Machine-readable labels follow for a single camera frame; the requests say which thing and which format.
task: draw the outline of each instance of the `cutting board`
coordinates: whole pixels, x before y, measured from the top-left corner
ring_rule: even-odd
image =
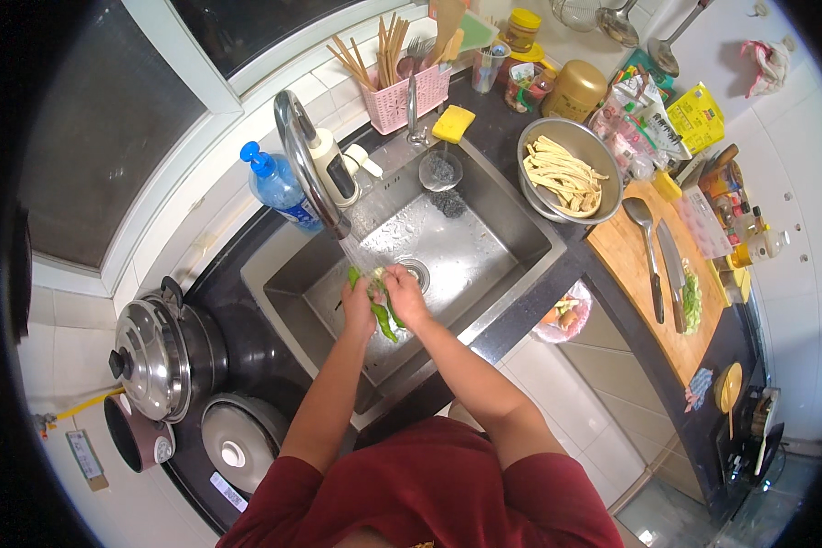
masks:
[[[702,292],[701,324],[697,332],[693,335],[676,333],[667,267],[664,264],[658,235],[654,228],[651,236],[655,259],[658,262],[658,274],[661,276],[661,291],[664,293],[664,323],[658,323],[655,319],[651,285],[648,281],[648,259],[643,243],[643,229],[630,220],[624,208],[619,208],[608,222],[594,227],[587,237],[587,242],[633,302],[636,310],[664,350],[676,376],[687,387],[701,364],[703,354],[709,346],[715,326],[719,323],[724,310],[717,281],[712,276],[706,260],[698,251],[679,214],[658,195],[654,187],[645,182],[631,182],[624,190],[624,197],[637,197],[644,200],[655,219],[655,227],[661,219],[665,220],[673,239],[676,240],[680,255],[688,258],[690,269],[697,274]]]

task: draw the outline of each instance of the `stainless steel sink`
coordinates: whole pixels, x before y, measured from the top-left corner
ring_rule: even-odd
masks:
[[[372,154],[382,180],[346,212],[351,238],[381,264],[417,275],[433,315],[465,344],[493,322],[565,250],[553,229],[465,139],[437,142],[462,162],[464,211],[448,218],[419,181],[423,151],[404,134]],[[343,327],[340,289],[351,261],[329,233],[285,226],[241,270],[247,286],[299,363],[316,376]],[[410,332],[375,333],[359,379],[353,425],[383,415],[436,368]]]

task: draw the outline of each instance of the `pot handle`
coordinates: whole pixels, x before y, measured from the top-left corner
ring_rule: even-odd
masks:
[[[177,299],[177,308],[183,310],[183,290],[175,279],[170,276],[165,276],[161,279],[161,291],[170,291]]]
[[[110,371],[113,372],[113,378],[118,379],[120,376],[125,379],[132,378],[132,366],[129,360],[115,350],[110,351]]]

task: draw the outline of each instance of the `faucet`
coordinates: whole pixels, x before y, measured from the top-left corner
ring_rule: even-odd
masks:
[[[408,136],[407,141],[412,145],[426,146],[426,128],[417,127],[417,78],[408,76]]]
[[[320,138],[311,124],[307,112],[301,106],[298,97],[290,90],[283,90],[274,97],[274,119],[277,121],[277,132],[283,142],[283,148],[298,179],[307,201],[314,207],[323,226],[335,234],[337,239],[346,238],[351,233],[351,222],[338,208],[335,200],[323,184],[310,148],[320,145]],[[338,170],[347,172],[342,161],[335,162]]]

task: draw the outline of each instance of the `sink drain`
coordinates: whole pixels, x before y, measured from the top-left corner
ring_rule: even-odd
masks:
[[[429,270],[426,265],[416,258],[401,258],[399,264],[408,269],[408,272],[417,280],[421,293],[426,293],[429,289]]]

